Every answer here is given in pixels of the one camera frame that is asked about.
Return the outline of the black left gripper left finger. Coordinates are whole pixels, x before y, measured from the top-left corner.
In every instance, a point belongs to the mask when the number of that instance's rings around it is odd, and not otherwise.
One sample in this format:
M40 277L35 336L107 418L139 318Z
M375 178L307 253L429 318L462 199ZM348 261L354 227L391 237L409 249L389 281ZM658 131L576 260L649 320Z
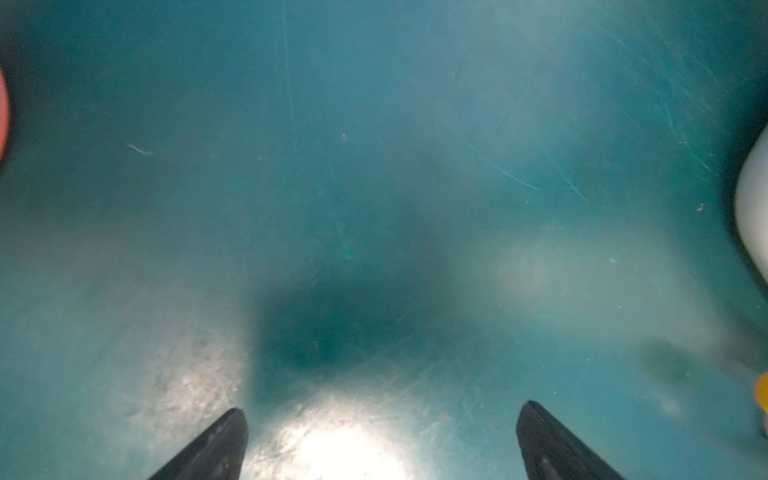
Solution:
M248 445L244 411L231 408L150 477L150 480L238 480Z

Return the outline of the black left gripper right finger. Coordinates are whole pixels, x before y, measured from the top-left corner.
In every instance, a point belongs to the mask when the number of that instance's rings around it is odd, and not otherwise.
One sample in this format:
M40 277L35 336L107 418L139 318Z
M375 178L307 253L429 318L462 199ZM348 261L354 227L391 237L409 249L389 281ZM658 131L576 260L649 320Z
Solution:
M624 479L536 401L522 406L516 435L528 479Z

